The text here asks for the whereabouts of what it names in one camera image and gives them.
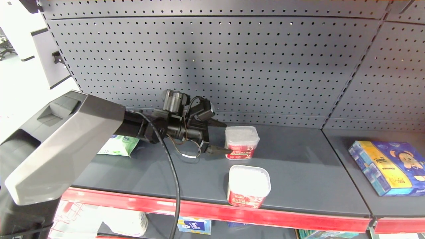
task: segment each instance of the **white plastic container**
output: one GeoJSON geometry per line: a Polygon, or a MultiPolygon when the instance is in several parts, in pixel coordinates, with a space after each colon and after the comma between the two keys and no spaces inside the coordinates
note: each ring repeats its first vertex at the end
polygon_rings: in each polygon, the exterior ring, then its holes
{"type": "Polygon", "coordinates": [[[103,222],[117,234],[141,237],[147,230],[148,219],[144,212],[106,207],[99,209],[103,222]]]}
{"type": "Polygon", "coordinates": [[[254,155],[254,150],[260,141],[257,130],[254,126],[231,126],[226,128],[225,148],[232,149],[233,152],[226,154],[226,158],[231,160],[250,159],[254,155]]]}
{"type": "Polygon", "coordinates": [[[271,188],[264,168],[233,165],[229,170],[227,201],[233,206],[259,208],[271,188]]]}

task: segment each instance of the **red label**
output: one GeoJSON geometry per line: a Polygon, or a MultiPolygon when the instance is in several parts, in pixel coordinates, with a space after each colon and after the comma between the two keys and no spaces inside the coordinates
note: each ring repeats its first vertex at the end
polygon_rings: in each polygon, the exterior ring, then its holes
{"type": "Polygon", "coordinates": [[[229,145],[229,149],[232,149],[233,152],[231,154],[226,154],[228,159],[250,159],[254,155],[255,147],[247,145],[229,145]]]}
{"type": "Polygon", "coordinates": [[[244,196],[230,191],[228,201],[230,205],[233,206],[259,208],[261,204],[263,204],[264,198],[255,196],[244,196]]]}

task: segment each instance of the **green wipes package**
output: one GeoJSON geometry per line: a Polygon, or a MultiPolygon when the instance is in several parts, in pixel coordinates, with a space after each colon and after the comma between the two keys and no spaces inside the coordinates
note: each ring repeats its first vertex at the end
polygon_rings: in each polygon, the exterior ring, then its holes
{"type": "Polygon", "coordinates": [[[114,134],[108,139],[98,154],[130,156],[131,151],[133,151],[138,142],[139,139],[137,138],[114,134]]]}

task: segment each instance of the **gray shelf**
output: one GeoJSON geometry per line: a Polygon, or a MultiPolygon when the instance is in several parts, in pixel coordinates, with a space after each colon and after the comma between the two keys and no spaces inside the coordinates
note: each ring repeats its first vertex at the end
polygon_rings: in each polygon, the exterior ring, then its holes
{"type": "MultiPolygon", "coordinates": [[[[146,233],[142,238],[147,239],[167,239],[173,225],[173,216],[161,214],[147,215],[149,224],[146,233]]],[[[102,223],[98,230],[98,235],[117,235],[110,228],[102,223]]],[[[212,221],[211,235],[201,235],[188,232],[176,231],[175,239],[226,239],[226,238],[246,238],[246,239],[297,239],[295,230],[291,228],[276,228],[258,225],[247,225],[239,228],[230,228],[226,222],[212,221]]]]}
{"type": "MultiPolygon", "coordinates": [[[[321,215],[369,217],[370,212],[340,160],[318,129],[257,125],[255,158],[231,161],[203,154],[178,156],[169,140],[184,200],[227,204],[228,172],[244,164],[266,169],[272,190],[263,209],[321,215]]],[[[211,128],[212,144],[224,145],[224,128],[211,128]]],[[[184,150],[196,151],[187,143],[184,150]]],[[[133,158],[97,155],[74,187],[175,198],[173,177],[162,147],[141,144],[133,158]]]]}
{"type": "Polygon", "coordinates": [[[363,175],[356,162],[348,153],[355,140],[404,141],[411,143],[422,155],[425,155],[425,134],[360,131],[360,130],[323,130],[332,147],[352,177],[359,192],[365,199],[372,214],[376,217],[425,217],[423,197],[380,197],[363,175]]]}

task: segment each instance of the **robotic arm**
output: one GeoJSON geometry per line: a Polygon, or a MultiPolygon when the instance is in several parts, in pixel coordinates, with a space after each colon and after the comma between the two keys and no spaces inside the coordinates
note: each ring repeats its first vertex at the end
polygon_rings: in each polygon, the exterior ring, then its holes
{"type": "MultiPolygon", "coordinates": [[[[230,153],[209,144],[208,126],[226,126],[212,119],[209,100],[190,101],[172,90],[163,98],[163,108],[147,116],[162,138],[193,140],[202,153],[230,153]]],[[[61,195],[112,134],[159,142],[140,114],[77,91],[50,102],[7,138],[0,145],[0,238],[47,238],[61,195]]]]}

